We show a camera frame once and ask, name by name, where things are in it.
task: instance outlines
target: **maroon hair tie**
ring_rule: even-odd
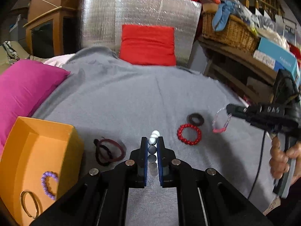
[[[99,144],[101,144],[103,142],[108,142],[110,144],[113,144],[114,146],[116,146],[121,151],[121,155],[119,157],[117,157],[117,158],[114,158],[114,159],[107,159],[106,157],[104,157],[104,155],[101,152],[99,152],[100,156],[105,161],[109,161],[109,162],[121,161],[125,157],[124,149],[121,147],[121,145],[119,143],[117,143],[116,141],[114,141],[112,139],[102,139],[102,140],[99,141]]]

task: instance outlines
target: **purple beaded bracelet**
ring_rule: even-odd
[[[58,182],[58,175],[54,172],[47,171],[47,172],[43,173],[42,178],[41,178],[42,186],[43,186],[43,189],[45,191],[45,194],[48,195],[49,198],[51,198],[52,200],[55,200],[55,195],[52,192],[50,192],[49,189],[48,189],[48,186],[47,186],[47,183],[46,183],[47,177],[53,177],[55,179],[55,181]]]

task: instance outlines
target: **finger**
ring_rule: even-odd
[[[301,143],[297,143],[296,145],[288,149],[286,155],[292,159],[296,159],[299,155],[301,156]]]
[[[293,176],[292,181],[290,183],[290,185],[293,185],[299,178],[301,177],[301,175],[298,176]]]
[[[300,176],[300,175],[301,175],[301,157],[298,157],[296,160],[294,176]]]
[[[275,178],[275,179],[280,179],[280,178],[282,178],[282,175],[283,175],[282,172],[274,171],[273,168],[271,168],[271,174],[272,174],[273,178]]]
[[[284,173],[284,172],[288,172],[290,169],[289,164],[284,163],[284,162],[275,161],[273,158],[270,159],[269,163],[270,163],[271,168],[273,168],[274,171]]]
[[[272,146],[270,154],[275,161],[287,163],[288,156],[279,148]]]
[[[276,148],[279,148],[279,147],[280,147],[280,141],[279,141],[279,139],[278,139],[277,136],[275,136],[275,137],[273,138],[273,140],[272,140],[272,146],[273,146],[273,147],[276,147]]]

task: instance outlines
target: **blue box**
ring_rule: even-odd
[[[282,66],[282,64],[280,64],[278,61],[276,61],[275,59],[271,58],[270,56],[266,55],[265,53],[259,50],[255,50],[253,54],[253,58],[264,63],[266,66],[270,67],[276,72],[278,72],[279,69],[285,69]]]
[[[297,59],[291,52],[286,51],[276,43],[262,37],[258,50],[278,61],[282,66],[291,72],[293,78],[299,78],[297,74]]]

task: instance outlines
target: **bed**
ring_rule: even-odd
[[[223,84],[187,69],[131,65],[106,47],[83,49],[63,68],[71,72],[70,76],[32,117],[76,127],[85,143],[80,177],[91,168],[104,171],[117,164],[98,165],[94,139],[106,137],[121,142],[126,160],[139,148],[141,137],[159,130],[165,146],[174,150],[177,158],[196,169],[215,168],[248,197],[258,168],[263,131],[232,118],[226,132],[212,132],[212,120],[220,108],[228,103],[242,104]],[[193,112],[201,113],[205,122],[201,142],[188,146],[176,133]],[[185,135],[194,138],[193,133]],[[268,164],[270,145],[267,136],[261,171],[250,198],[261,211],[275,198]],[[126,225],[177,225],[176,205],[176,190],[161,188],[158,175],[149,175],[145,189],[130,189]]]

